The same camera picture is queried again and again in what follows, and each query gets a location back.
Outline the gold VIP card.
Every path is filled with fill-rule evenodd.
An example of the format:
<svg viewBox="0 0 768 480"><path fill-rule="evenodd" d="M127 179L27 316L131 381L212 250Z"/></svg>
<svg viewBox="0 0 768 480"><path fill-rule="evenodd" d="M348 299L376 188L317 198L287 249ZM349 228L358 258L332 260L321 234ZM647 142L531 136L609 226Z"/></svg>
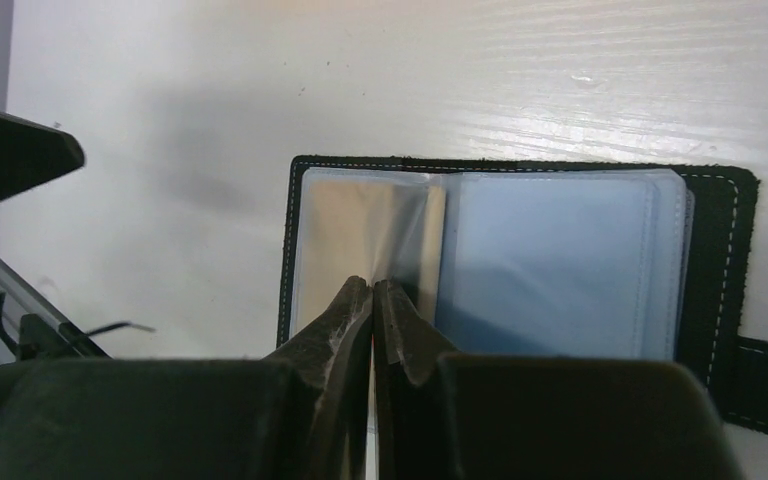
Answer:
<svg viewBox="0 0 768 480"><path fill-rule="evenodd" d="M419 315L433 320L446 189L414 179L319 178L303 191L291 331L322 314L345 280L400 282Z"/></svg>

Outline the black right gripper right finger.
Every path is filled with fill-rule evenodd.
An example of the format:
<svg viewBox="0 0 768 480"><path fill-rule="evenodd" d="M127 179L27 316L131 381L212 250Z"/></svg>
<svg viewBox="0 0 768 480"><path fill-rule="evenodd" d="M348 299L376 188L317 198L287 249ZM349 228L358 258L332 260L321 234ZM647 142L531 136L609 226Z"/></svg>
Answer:
<svg viewBox="0 0 768 480"><path fill-rule="evenodd" d="M675 363L476 355L373 289L382 479L739 479L722 422Z"/></svg>

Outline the aluminium front frame rail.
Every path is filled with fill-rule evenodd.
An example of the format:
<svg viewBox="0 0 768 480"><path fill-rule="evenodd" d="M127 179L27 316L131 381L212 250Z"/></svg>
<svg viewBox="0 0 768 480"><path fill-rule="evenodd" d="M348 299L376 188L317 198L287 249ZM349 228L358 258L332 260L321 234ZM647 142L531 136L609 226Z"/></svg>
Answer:
<svg viewBox="0 0 768 480"><path fill-rule="evenodd" d="M0 258L0 364L108 354Z"/></svg>

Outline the black leather card holder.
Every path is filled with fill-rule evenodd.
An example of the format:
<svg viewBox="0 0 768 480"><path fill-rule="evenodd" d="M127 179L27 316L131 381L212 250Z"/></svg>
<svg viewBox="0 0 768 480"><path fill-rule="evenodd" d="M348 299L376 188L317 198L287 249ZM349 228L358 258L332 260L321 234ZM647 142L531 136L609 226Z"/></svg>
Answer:
<svg viewBox="0 0 768 480"><path fill-rule="evenodd" d="M419 173L625 170L613 162L299 155L290 164L276 344L291 336L302 177L310 168ZM725 165L671 165L695 196L677 359L703 381L724 419L768 435L768 341L739 335L760 182Z"/></svg>

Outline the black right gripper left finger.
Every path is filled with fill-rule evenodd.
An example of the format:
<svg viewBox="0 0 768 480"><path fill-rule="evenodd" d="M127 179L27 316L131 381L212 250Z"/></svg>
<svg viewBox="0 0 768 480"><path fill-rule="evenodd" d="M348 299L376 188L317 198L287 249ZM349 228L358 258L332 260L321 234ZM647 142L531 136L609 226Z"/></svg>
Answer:
<svg viewBox="0 0 768 480"><path fill-rule="evenodd" d="M361 479L372 290L259 360L0 365L0 479Z"/></svg>

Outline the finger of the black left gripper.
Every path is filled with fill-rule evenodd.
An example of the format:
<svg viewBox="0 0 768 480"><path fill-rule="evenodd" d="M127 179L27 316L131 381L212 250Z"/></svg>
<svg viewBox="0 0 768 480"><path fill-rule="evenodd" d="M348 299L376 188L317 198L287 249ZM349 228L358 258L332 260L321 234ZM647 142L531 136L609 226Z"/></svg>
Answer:
<svg viewBox="0 0 768 480"><path fill-rule="evenodd" d="M71 134L0 111L0 202L84 165Z"/></svg>

